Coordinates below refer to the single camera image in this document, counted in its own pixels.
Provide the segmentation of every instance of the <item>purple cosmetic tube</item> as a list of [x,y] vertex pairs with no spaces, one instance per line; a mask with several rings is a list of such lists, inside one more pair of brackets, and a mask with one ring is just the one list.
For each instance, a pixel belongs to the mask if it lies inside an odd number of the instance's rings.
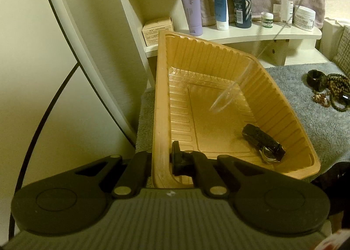
[[203,34],[200,0],[181,0],[187,19],[188,29],[192,36]]

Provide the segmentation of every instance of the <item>screw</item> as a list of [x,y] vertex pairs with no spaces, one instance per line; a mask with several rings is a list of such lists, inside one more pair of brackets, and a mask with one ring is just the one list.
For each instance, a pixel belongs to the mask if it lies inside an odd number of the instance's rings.
[[116,187],[113,192],[119,196],[125,196],[131,193],[131,189],[127,186]]
[[227,189],[223,186],[214,186],[210,188],[210,192],[213,195],[221,196],[227,193]]

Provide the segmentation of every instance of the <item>small box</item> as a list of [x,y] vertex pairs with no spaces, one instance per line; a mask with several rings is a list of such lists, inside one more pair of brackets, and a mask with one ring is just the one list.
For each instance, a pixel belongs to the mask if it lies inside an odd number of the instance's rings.
[[174,31],[173,21],[170,17],[163,17],[148,21],[142,29],[147,46],[158,44],[159,31]]

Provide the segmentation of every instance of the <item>gray fabric mat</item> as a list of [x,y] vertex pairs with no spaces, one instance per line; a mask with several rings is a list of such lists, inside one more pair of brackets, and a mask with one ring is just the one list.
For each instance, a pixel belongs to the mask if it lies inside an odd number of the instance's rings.
[[[320,172],[307,178],[311,181],[337,162],[350,162],[349,111],[340,113],[312,101],[312,90],[306,83],[306,73],[317,69],[325,74],[342,73],[334,63],[287,65],[268,68],[310,138],[321,161]],[[155,90],[142,96],[136,152],[152,147]]]

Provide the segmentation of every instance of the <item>black trim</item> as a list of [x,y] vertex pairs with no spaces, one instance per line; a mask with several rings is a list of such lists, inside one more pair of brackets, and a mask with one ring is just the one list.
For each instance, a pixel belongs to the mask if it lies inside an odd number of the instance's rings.
[[[71,70],[71,72],[67,75],[66,79],[64,80],[64,82],[61,84],[61,86],[58,88],[55,96],[52,98],[49,106],[47,107],[43,117],[41,118],[41,121],[39,122],[38,127],[36,128],[36,131],[33,135],[33,138],[31,139],[32,141],[29,144],[27,153],[23,159],[23,163],[22,163],[22,167],[20,170],[20,173],[18,175],[17,178],[17,184],[16,184],[16,188],[15,188],[15,193],[22,187],[23,185],[23,180],[24,180],[24,176],[26,174],[27,168],[28,168],[28,164],[29,164],[29,160],[31,158],[31,155],[33,153],[34,147],[36,142],[38,141],[39,135],[46,123],[46,120],[48,119],[53,107],[55,106],[59,96],[61,95],[62,91],[64,90],[64,88],[66,87],[68,81],[72,78],[74,72],[78,69],[79,64],[76,64],[73,69]],[[10,214],[10,222],[9,222],[9,226],[8,226],[8,239],[10,240],[15,233],[15,219],[13,218],[12,214]]]
[[73,49],[72,44],[70,43],[70,41],[69,41],[69,39],[68,39],[68,37],[67,37],[67,35],[66,35],[64,29],[63,29],[63,26],[62,26],[62,24],[61,24],[61,22],[60,22],[60,20],[59,20],[59,18],[58,18],[57,12],[56,12],[56,10],[55,10],[55,7],[54,7],[52,1],[51,1],[51,0],[48,0],[48,1],[49,1],[49,3],[50,3],[51,9],[52,9],[52,11],[53,11],[53,13],[54,13],[54,15],[55,15],[56,21],[57,21],[57,23],[58,23],[58,25],[59,25],[59,27],[60,27],[60,29],[61,29],[61,31],[62,31],[62,34],[64,35],[64,38],[66,39],[66,41],[67,41],[67,43],[68,43],[68,45],[69,45],[69,48],[71,49],[71,51],[72,51],[72,53],[73,53],[73,55],[74,55],[76,61],[78,62],[80,68],[82,69],[82,71],[83,71],[85,77],[86,77],[87,80],[89,81],[89,83],[90,83],[92,89],[95,91],[97,97],[99,98],[99,100],[101,101],[101,103],[103,104],[103,106],[105,107],[105,109],[107,110],[108,114],[110,114],[110,116],[112,117],[113,121],[116,123],[116,125],[117,125],[118,128],[120,129],[120,131],[121,131],[121,132],[123,133],[123,135],[127,138],[127,140],[130,142],[130,144],[132,145],[132,147],[136,148],[136,145],[135,145],[135,144],[133,143],[133,141],[129,138],[129,136],[124,132],[124,130],[123,130],[123,129],[121,128],[121,126],[119,125],[118,121],[113,117],[111,111],[108,109],[108,107],[106,106],[105,102],[102,100],[102,98],[101,98],[100,95],[98,94],[98,92],[97,92],[95,86],[92,84],[92,82],[91,82],[91,80],[90,80],[88,74],[86,73],[84,67],[82,66],[82,64],[81,64],[81,62],[80,62],[78,56],[76,55],[76,53],[75,53],[75,51],[74,51],[74,49]]

